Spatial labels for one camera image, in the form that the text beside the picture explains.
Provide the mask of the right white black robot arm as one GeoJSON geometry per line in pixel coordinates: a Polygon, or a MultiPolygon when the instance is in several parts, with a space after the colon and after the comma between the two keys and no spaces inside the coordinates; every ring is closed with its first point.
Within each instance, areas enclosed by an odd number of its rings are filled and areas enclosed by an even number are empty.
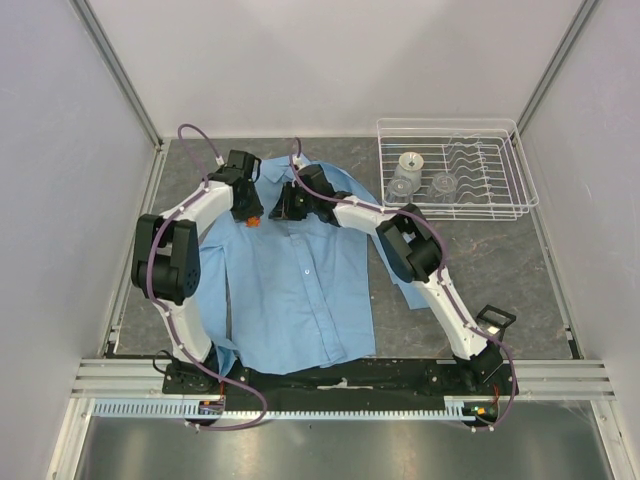
{"type": "Polygon", "coordinates": [[[386,210],[348,192],[314,194],[287,182],[269,218],[301,221],[310,214],[378,240],[393,273],[418,290],[444,330],[460,386],[477,394],[493,383],[503,364],[497,339],[479,328],[464,305],[445,265],[441,241],[415,205],[386,210]]]}

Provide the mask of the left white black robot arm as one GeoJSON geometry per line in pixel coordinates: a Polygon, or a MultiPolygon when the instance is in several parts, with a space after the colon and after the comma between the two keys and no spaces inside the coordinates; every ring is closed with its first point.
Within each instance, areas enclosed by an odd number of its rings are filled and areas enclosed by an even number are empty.
{"type": "Polygon", "coordinates": [[[211,392],[220,378],[218,367],[206,360],[213,346],[195,300],[202,280],[200,235],[221,216],[245,222],[263,212],[254,173],[224,167],[178,205],[137,221],[132,284],[161,316],[172,354],[190,363],[184,379],[198,393],[211,392]]]}

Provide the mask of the light blue button shirt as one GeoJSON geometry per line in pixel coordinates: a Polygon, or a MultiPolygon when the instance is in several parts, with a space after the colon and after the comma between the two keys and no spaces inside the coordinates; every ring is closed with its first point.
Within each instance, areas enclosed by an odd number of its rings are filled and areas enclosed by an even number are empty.
{"type": "Polygon", "coordinates": [[[221,215],[200,245],[196,291],[219,374],[235,362],[284,375],[375,354],[367,247],[378,243],[314,214],[257,227],[221,215]]]}

